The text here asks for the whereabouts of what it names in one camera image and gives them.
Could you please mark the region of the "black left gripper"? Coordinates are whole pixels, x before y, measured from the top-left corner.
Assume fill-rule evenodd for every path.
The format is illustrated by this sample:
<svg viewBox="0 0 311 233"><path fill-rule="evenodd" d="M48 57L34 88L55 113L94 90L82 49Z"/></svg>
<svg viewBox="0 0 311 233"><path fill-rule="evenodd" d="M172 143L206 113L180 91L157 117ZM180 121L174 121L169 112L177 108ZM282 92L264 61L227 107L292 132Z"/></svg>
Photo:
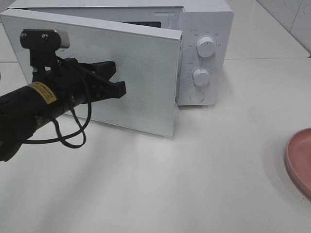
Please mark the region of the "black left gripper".
<svg viewBox="0 0 311 233"><path fill-rule="evenodd" d="M74 58L57 58L57 70L33 73L30 114L36 117L59 117L85 104L86 115L92 113L92 103L120 99L126 94L125 82L109 82L116 73L112 61L79 63Z"/></svg>

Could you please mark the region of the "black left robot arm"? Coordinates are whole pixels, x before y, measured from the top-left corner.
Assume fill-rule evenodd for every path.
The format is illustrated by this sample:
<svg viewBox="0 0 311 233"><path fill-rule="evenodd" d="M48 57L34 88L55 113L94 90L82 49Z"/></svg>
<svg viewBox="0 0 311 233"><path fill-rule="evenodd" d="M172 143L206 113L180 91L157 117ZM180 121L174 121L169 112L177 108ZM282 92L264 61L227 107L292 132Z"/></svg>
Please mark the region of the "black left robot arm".
<svg viewBox="0 0 311 233"><path fill-rule="evenodd" d="M44 71L35 74L35 82L7 93L0 98L0 160L7 162L22 144L48 144L61 142L77 149L79 145L67 139L85 134L90 122L93 102L119 99L126 94L125 82L110 81L116 73L112 61L79 63L74 58L57 58L59 74ZM87 119L84 125L69 135L62 135L56 118L71 112L74 108L87 105Z"/></svg>

